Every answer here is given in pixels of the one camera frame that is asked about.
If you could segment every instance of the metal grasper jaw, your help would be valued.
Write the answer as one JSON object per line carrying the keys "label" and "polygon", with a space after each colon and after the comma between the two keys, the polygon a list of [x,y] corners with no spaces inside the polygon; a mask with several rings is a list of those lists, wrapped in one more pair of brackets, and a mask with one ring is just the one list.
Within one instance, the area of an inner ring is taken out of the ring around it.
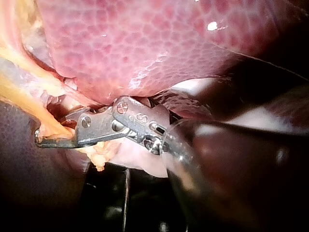
{"label": "metal grasper jaw", "polygon": [[80,148],[126,137],[158,155],[162,136],[170,125],[170,116],[170,111],[163,105],[151,108],[123,96],[112,106],[97,112],[82,108],[68,114],[64,121],[76,121],[72,139],[40,137],[37,130],[35,144],[41,148]]}

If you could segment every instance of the metal screw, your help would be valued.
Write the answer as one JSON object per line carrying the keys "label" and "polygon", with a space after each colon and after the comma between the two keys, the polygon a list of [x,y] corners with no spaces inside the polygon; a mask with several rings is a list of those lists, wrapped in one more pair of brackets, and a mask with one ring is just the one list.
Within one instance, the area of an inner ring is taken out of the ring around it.
{"label": "metal screw", "polygon": [[84,118],[82,119],[82,126],[83,126],[84,128],[90,127],[90,124],[91,124],[91,118],[89,118],[89,117],[84,117]]}
{"label": "metal screw", "polygon": [[117,111],[122,115],[125,114],[127,112],[127,104],[125,102],[118,103]]}

